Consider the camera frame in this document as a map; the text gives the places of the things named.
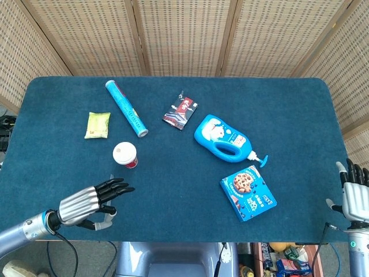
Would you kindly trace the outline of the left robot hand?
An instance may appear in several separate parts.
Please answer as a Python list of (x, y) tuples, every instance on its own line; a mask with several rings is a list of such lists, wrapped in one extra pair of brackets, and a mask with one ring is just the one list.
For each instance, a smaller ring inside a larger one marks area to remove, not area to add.
[(47, 216), (47, 226), (53, 234), (62, 226), (78, 226), (99, 231), (112, 226), (117, 214), (111, 201), (135, 191), (123, 178), (111, 178), (96, 186), (85, 188), (59, 203)]

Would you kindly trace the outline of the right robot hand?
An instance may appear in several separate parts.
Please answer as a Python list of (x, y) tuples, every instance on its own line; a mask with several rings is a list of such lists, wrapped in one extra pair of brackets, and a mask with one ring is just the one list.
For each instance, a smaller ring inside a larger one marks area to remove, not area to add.
[(349, 230), (368, 231), (368, 169), (347, 159), (346, 167), (336, 162), (342, 189), (342, 204), (326, 199), (327, 206), (341, 213), (351, 225)]

